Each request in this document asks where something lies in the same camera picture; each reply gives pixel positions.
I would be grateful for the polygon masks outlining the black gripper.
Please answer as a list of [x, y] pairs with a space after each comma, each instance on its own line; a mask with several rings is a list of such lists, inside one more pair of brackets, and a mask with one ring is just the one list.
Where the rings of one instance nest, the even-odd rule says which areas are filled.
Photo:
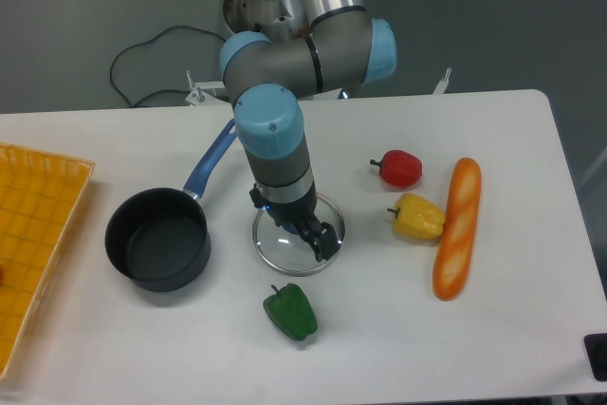
[[312, 185], [302, 198], [287, 203], [267, 200], [257, 185], [254, 185], [249, 195], [254, 207], [265, 208], [276, 226], [297, 233], [310, 246], [318, 262], [328, 261], [336, 253], [334, 227], [327, 222], [321, 222], [319, 227], [319, 219], [315, 215], [315, 185]]

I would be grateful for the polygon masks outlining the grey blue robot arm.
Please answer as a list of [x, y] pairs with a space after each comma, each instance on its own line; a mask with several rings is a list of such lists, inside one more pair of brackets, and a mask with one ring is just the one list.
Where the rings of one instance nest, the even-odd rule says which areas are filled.
[[318, 261], [340, 244], [315, 214], [317, 193], [304, 133], [302, 98], [389, 77], [397, 64], [389, 24], [363, 0], [303, 0], [310, 30], [275, 42], [263, 30], [234, 33], [219, 66], [235, 130], [255, 184], [250, 196], [277, 226], [290, 226]]

